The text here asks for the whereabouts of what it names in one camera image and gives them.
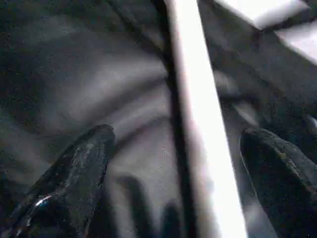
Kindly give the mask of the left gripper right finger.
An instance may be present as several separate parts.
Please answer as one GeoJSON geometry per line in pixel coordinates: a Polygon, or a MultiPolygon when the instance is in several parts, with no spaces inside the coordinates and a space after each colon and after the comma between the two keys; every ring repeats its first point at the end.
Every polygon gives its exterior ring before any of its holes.
{"type": "Polygon", "coordinates": [[[240,137],[256,197],[280,238],[317,236],[317,166],[294,144],[261,128],[240,137]]]}

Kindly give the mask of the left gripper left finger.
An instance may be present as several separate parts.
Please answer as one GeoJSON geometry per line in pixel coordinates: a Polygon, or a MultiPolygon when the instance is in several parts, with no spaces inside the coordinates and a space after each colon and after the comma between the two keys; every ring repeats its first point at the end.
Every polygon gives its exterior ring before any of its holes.
{"type": "Polygon", "coordinates": [[[114,129],[95,126],[69,145],[1,224],[2,238],[85,238],[114,146],[114,129]]]}

